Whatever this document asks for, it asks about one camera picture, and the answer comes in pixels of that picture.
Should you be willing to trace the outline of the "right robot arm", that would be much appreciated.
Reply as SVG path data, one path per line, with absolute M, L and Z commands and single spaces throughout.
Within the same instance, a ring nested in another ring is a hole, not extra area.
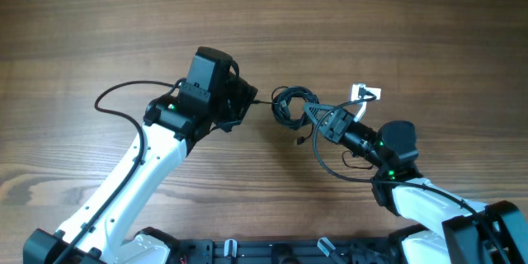
M 377 203 L 418 224 L 398 239 L 408 263 L 525 263 L 527 222 L 519 208 L 503 200 L 488 205 L 456 196 L 425 178 L 416 166 L 417 135 L 405 120 L 373 131 L 344 105 L 303 106 L 316 133 L 377 167 L 367 179 Z

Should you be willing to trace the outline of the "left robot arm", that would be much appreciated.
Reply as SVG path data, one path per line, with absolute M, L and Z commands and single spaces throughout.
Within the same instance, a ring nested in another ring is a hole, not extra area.
M 124 157 L 94 194 L 54 233 L 36 229 L 26 240 L 25 263 L 169 263 L 179 241 L 147 228 L 125 236 L 165 177 L 213 130 L 240 125 L 257 89 L 220 50 L 200 47 L 186 77 L 153 99 Z

